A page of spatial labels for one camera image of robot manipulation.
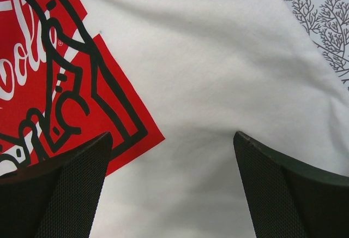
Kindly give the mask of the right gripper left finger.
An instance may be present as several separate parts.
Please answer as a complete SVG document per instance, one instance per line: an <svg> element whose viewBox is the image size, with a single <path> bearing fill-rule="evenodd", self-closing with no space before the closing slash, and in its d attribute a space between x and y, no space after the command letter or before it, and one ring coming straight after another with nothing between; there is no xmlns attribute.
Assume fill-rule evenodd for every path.
<svg viewBox="0 0 349 238"><path fill-rule="evenodd" d="M106 132L1 176L1 237L89 237L111 149Z"/></svg>

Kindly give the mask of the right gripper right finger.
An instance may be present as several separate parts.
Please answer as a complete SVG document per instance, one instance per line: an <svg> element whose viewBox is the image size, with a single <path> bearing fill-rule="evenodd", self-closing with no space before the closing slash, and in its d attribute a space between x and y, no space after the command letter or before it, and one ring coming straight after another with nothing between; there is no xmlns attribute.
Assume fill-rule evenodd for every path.
<svg viewBox="0 0 349 238"><path fill-rule="evenodd" d="M243 132L234 151L256 237L348 237L348 177L280 153Z"/></svg>

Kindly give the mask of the white printed t-shirt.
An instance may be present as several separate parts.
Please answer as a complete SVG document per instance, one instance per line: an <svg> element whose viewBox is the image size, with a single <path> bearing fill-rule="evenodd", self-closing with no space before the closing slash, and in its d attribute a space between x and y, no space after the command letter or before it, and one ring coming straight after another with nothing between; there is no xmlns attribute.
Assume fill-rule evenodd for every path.
<svg viewBox="0 0 349 238"><path fill-rule="evenodd" d="M348 87L283 0L1 0L1 175L110 132L89 237L254 237L238 131L348 175Z"/></svg>

